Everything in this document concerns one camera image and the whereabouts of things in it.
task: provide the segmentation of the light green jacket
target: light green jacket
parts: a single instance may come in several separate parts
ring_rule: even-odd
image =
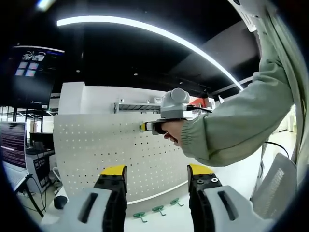
[[[297,140],[293,160],[297,181],[309,162],[309,77],[303,57],[279,16],[256,21],[262,47],[253,83],[212,114],[183,125],[181,141],[188,157],[209,166],[227,166],[253,154],[296,106]]]

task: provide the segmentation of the black ceiling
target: black ceiling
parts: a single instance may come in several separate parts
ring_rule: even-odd
[[[192,53],[191,50],[143,29],[103,23],[56,27],[57,20],[72,16],[118,16],[163,28],[202,47],[240,21],[227,0],[58,0],[46,12],[35,10],[35,1],[17,2],[8,9],[16,27],[12,28],[11,24],[5,28],[10,35],[6,45],[19,43],[66,52],[63,71],[56,79],[53,92],[60,92],[63,82],[85,81],[87,85],[163,91],[183,87],[191,95],[204,97],[206,92],[214,92],[232,83],[221,73],[209,78],[207,72],[194,75],[171,73],[173,67]],[[240,33],[250,43],[256,43],[247,29]],[[253,54],[250,59],[245,56],[240,64],[227,69],[238,80],[250,76],[258,68],[257,47]],[[233,56],[223,52],[219,58],[228,60]]]

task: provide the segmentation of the green hook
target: green hook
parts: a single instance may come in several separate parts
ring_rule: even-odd
[[[170,204],[171,204],[171,205],[178,204],[180,207],[183,207],[183,206],[184,206],[184,204],[179,204],[179,202],[178,202],[178,201],[179,201],[179,198],[176,198],[175,200],[171,201],[171,202],[170,202]]]
[[[143,220],[143,216],[144,216],[144,215],[145,215],[145,212],[139,212],[139,213],[133,214],[133,217],[135,217],[135,218],[140,218],[141,221],[142,221],[143,223],[146,223],[147,221],[144,221],[144,220]]]
[[[153,211],[154,212],[158,212],[159,211],[162,216],[166,216],[166,214],[163,214],[162,211],[161,211],[163,208],[164,208],[164,206],[160,205],[160,206],[157,206],[157,207],[153,208]]]

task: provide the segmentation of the ceiling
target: ceiling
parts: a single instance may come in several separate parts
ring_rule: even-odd
[[[17,2],[7,10],[12,24],[5,28],[4,51],[17,43],[65,50],[53,92],[60,92],[63,82],[85,81],[162,91],[182,87],[205,97],[232,84],[204,58],[153,32],[107,23],[56,27],[59,19],[81,15],[118,16],[163,28],[211,55],[238,81],[258,70],[256,35],[227,0],[58,0],[46,12],[35,9],[36,1]],[[236,93],[232,86],[220,95]]]

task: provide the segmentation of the curved led light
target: curved led light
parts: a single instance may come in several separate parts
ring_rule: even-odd
[[[189,43],[188,41],[180,38],[177,35],[174,35],[166,30],[163,30],[161,28],[157,28],[155,26],[149,25],[147,23],[142,23],[139,21],[135,21],[132,19],[127,18],[119,18],[119,17],[113,17],[113,16],[79,16],[79,17],[72,17],[72,18],[66,18],[61,19],[57,21],[57,26],[63,26],[73,23],[88,23],[88,22],[102,22],[102,23],[117,23],[117,24],[123,24],[128,25],[136,28],[145,29],[148,31],[152,31],[154,33],[157,33],[159,35],[165,36],[167,38],[170,38],[171,40],[174,40],[183,46],[186,46],[187,48],[191,49],[192,51],[198,53],[200,56],[208,60],[211,64],[216,66],[221,72],[223,72],[232,82],[235,83],[235,85],[240,89],[243,90],[243,87],[236,81],[236,79],[225,69],[220,65],[217,61],[215,61],[213,58],[211,58],[209,55],[207,55],[205,52],[203,52],[201,49],[197,48],[193,44]]]

